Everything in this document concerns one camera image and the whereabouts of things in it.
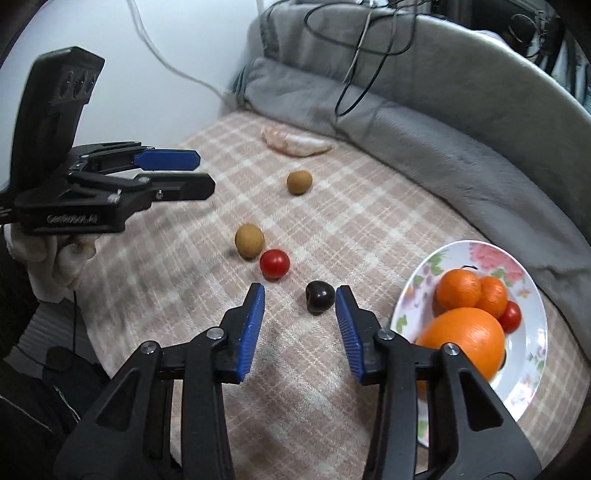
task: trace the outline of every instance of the plate of fruit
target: plate of fruit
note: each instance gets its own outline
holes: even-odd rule
[[[544,372],[548,326],[538,289],[515,258],[486,242],[453,242],[429,255],[404,287],[391,329],[430,348],[459,345],[516,421]],[[417,437],[428,447],[422,398]]]

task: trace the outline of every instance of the plate rim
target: plate rim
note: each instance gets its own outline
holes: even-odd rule
[[[540,371],[539,374],[539,381],[537,382],[537,384],[535,385],[534,388],[530,388],[531,394],[530,397],[527,399],[524,399],[523,402],[521,402],[520,407],[519,408],[509,408],[507,406],[507,403],[509,403],[513,397],[515,397],[518,394],[518,391],[520,390],[520,386],[522,386],[523,382],[521,381],[522,377],[519,378],[518,382],[515,384],[515,386],[513,387],[513,389],[511,390],[511,392],[509,393],[509,395],[507,396],[506,399],[502,400],[503,405],[505,405],[505,408],[507,408],[507,410],[511,413],[511,416],[515,419],[515,421],[518,421],[521,416],[525,413],[527,407],[531,404],[533,398],[535,397],[535,394],[538,391],[538,388],[540,387],[541,384],[541,380],[542,377],[544,376],[544,372],[545,372],[545,368],[546,368],[546,360],[548,358],[548,316],[546,313],[546,309],[544,307],[544,302],[542,300],[542,296],[540,293],[540,290],[538,288],[538,285],[536,285],[535,281],[533,278],[531,278],[531,275],[529,274],[529,272],[525,269],[525,267],[515,258],[513,257],[513,255],[511,255],[509,252],[507,252],[506,250],[502,249],[501,247],[494,245],[490,242],[486,242],[483,240],[469,240],[469,239],[465,239],[465,240],[458,240],[458,241],[454,241],[451,243],[448,243],[446,245],[443,245],[440,248],[437,248],[436,250],[434,250],[433,252],[431,252],[430,254],[428,254],[418,265],[417,268],[415,268],[412,272],[412,274],[409,276],[407,282],[404,284],[404,287],[402,288],[401,292],[400,292],[400,296],[396,302],[396,305],[394,307],[394,311],[392,312],[392,316],[390,318],[390,329],[395,331],[395,324],[396,324],[396,317],[397,317],[397,312],[402,308],[402,298],[404,297],[404,293],[407,291],[407,289],[409,288],[409,286],[411,286],[411,282],[413,282],[414,277],[420,272],[420,270],[424,267],[424,265],[427,263],[427,261],[433,257],[434,255],[438,254],[439,252],[441,252],[444,249],[450,248],[453,245],[457,245],[457,244],[481,244],[481,245],[488,245],[490,247],[493,247],[501,252],[503,252],[505,255],[509,256],[513,261],[515,261],[515,263],[517,263],[517,265],[519,265],[519,267],[523,270],[524,274],[529,278],[529,280],[532,282],[532,284],[535,287],[535,291],[532,292],[532,294],[535,293],[536,298],[538,299],[538,301],[540,302],[540,305],[542,307],[542,311],[544,312],[544,355],[543,355],[543,366],[542,369]],[[421,404],[423,404],[423,408],[426,408],[426,403],[420,399],[418,399],[418,409],[421,410]],[[423,427],[423,435],[421,435],[421,428],[417,429],[417,440],[419,443],[421,443],[423,446],[428,447],[428,422],[427,422],[427,427],[426,430]]]

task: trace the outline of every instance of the gray corrugated surface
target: gray corrugated surface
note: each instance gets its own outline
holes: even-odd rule
[[[47,349],[52,346],[72,348],[74,305],[69,300],[59,304],[39,305],[18,346],[40,362],[45,361]],[[77,315],[76,353],[90,362],[98,363],[90,344],[80,310]],[[16,348],[5,359],[12,367],[32,377],[41,377],[42,367],[33,363]]]

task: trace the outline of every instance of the gray blanket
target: gray blanket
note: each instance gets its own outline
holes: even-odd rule
[[[495,40],[420,17],[411,50],[388,60],[373,93],[336,119],[353,52],[305,32],[302,19],[309,8],[284,4],[264,15],[266,58],[256,59],[237,80],[241,107],[347,140],[449,202],[524,265],[591,358],[591,247],[581,233],[591,237],[587,113]],[[324,35],[355,43],[366,13],[331,8],[338,10],[314,22]],[[398,19],[398,47],[408,38],[410,21]],[[390,28],[370,35],[368,47],[383,49]],[[428,51],[435,45],[436,53]],[[437,60],[442,56],[448,67]],[[358,68],[362,86],[376,66],[375,56],[366,57]],[[426,78],[435,72],[439,76]],[[447,83],[430,89],[427,80]],[[343,107],[361,91],[353,86]],[[486,97],[487,91],[495,96]]]

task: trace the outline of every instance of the tablecloth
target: tablecloth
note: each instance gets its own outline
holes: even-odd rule
[[[484,238],[440,199],[350,145],[302,159],[269,150],[260,138],[265,124],[274,122],[235,112],[182,143],[200,153],[200,171],[215,179],[216,193],[206,202],[155,204],[130,218],[123,234],[103,236],[80,306],[113,375],[141,342],[187,342],[241,304],[250,283],[263,283],[267,306],[252,371],[242,385],[224,386],[236,477],[359,479],[377,390],[351,375],[334,310],[307,312],[306,284],[351,285],[359,305],[387,326],[426,255]],[[294,197],[285,178],[300,169],[314,184]],[[236,253],[234,234],[245,222],[264,231],[267,248],[288,252],[291,270],[281,281],[267,282],[257,261]],[[548,357],[519,425],[546,465],[572,430],[591,371],[560,313],[543,301]],[[177,458],[180,388],[171,432]],[[419,471],[426,461],[421,447]]]

